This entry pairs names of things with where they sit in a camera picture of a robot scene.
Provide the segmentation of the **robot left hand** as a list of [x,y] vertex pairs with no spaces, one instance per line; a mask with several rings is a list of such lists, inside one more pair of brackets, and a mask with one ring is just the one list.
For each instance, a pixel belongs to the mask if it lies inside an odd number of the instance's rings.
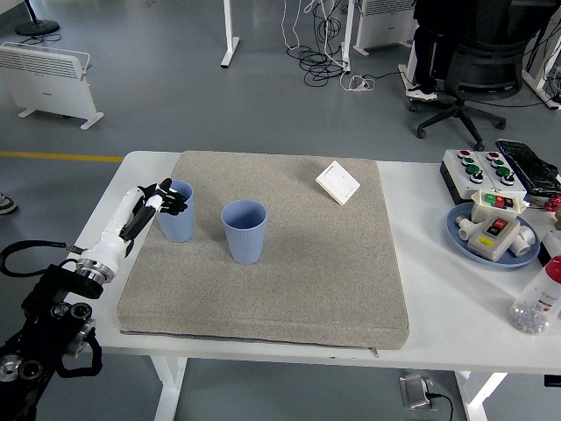
[[135,238],[158,213],[177,216],[188,208],[188,198],[172,187],[172,180],[130,189],[103,228],[98,242],[82,252],[77,272],[109,282],[128,255]]

